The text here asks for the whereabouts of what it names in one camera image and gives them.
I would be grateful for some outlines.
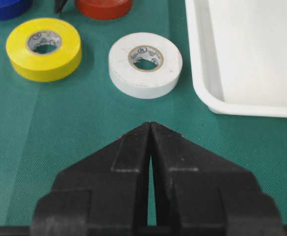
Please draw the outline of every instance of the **yellow tape roll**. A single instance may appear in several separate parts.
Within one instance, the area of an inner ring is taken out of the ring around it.
[[[35,52],[44,45],[56,49],[46,54]],[[38,18],[19,25],[8,37],[6,51],[17,73],[37,82],[63,79],[75,71],[82,58],[78,31],[54,18]]]

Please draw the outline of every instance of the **tape core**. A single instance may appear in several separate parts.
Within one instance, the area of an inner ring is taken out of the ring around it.
[[[43,45],[52,45],[55,46],[56,49],[50,53],[40,54],[35,52],[36,49]],[[55,53],[62,45],[61,37],[54,31],[51,30],[42,30],[33,33],[27,40],[27,48],[30,52],[39,55],[50,55]]]
[[[156,67],[153,68],[152,70],[139,69],[134,64],[140,62],[140,60],[142,59],[152,62],[154,65],[156,65]],[[163,65],[164,57],[163,54],[158,49],[152,46],[143,45],[132,49],[128,55],[128,60],[130,65],[136,70],[143,72],[153,72],[160,69],[160,67]]]

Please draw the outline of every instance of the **tray rim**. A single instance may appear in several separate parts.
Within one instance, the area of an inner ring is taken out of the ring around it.
[[[287,118],[287,107],[231,104],[217,99],[210,93],[204,82],[206,64],[203,61],[203,55],[206,52],[201,47],[202,38],[199,33],[201,19],[196,5],[196,2],[199,1],[185,0],[185,5],[191,56],[192,84],[200,100],[216,114]]]

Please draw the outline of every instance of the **electrical tape roll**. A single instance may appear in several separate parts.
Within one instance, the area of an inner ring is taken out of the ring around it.
[[[132,0],[75,0],[75,5],[85,16],[112,20],[126,15],[132,8]]]
[[[43,45],[56,49],[47,54],[35,52]],[[63,79],[75,71],[82,58],[78,31],[54,18],[38,18],[19,25],[8,37],[6,51],[15,71],[36,82]]]
[[[137,68],[142,59],[152,70]],[[183,66],[182,55],[168,39],[153,33],[133,33],[119,39],[109,52],[109,74],[123,93],[141,99],[161,97],[176,86]]]
[[[0,21],[22,15],[32,5],[32,0],[0,0]]]

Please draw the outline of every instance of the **green table surface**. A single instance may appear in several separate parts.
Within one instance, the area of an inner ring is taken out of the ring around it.
[[[11,67],[8,35],[38,17],[61,18],[81,35],[82,63],[64,80],[30,82]],[[140,31],[170,39],[184,60],[176,88],[154,100],[121,93],[108,74],[112,44]],[[215,115],[199,100],[192,87],[183,0],[134,0],[131,12],[114,21],[87,18],[72,0],[60,16],[53,14],[51,0],[34,0],[23,16],[0,22],[0,225],[30,224],[36,201],[50,190],[57,172],[152,120],[253,171],[287,224],[287,119]],[[154,224],[153,191],[150,197]]]

